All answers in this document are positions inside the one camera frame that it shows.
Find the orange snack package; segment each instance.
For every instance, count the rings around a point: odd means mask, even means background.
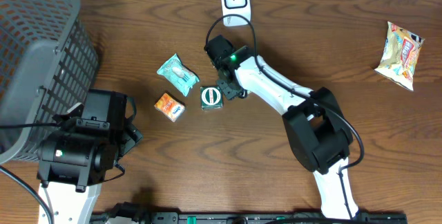
[[[178,117],[184,112],[184,105],[174,100],[169,94],[164,93],[163,96],[155,104],[155,108],[161,111],[172,122],[176,121]]]

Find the round white logo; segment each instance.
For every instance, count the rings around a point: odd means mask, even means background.
[[[206,88],[201,94],[201,100],[209,105],[213,106],[221,100],[221,92],[216,88]]]

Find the yellow snack package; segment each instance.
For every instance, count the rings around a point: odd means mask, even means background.
[[[418,35],[388,22],[384,53],[375,71],[413,91],[413,75],[423,40]]]
[[[176,121],[178,117],[184,112],[184,105],[174,100],[169,94],[164,93],[163,96],[155,104],[155,108],[161,111],[172,122]]]

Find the wood surface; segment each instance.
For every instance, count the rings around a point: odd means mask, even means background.
[[[329,88],[357,128],[365,159],[350,169],[362,209],[405,212],[409,223],[442,219],[442,0],[251,0],[258,51],[277,71]],[[215,84],[203,51],[222,15],[220,0],[81,0],[80,17],[102,58],[95,88],[135,97],[144,140],[106,183],[96,211],[130,201],[182,212],[319,209],[314,177],[296,161],[281,117],[256,95],[200,108],[199,87]],[[377,75],[387,21],[425,38],[409,92]],[[248,27],[225,28],[237,47]],[[201,79],[184,97],[156,70],[174,53]],[[186,104],[172,123],[153,107],[168,91]],[[351,160],[358,157],[358,145]],[[35,189],[37,164],[6,165]],[[117,172],[112,171],[108,177]],[[36,223],[38,206],[1,177],[0,223]]]

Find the gray plastic bin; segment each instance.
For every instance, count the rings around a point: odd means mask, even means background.
[[[84,102],[98,57],[80,0],[0,0],[0,125],[53,122]],[[54,127],[0,130],[0,164],[38,160]]]

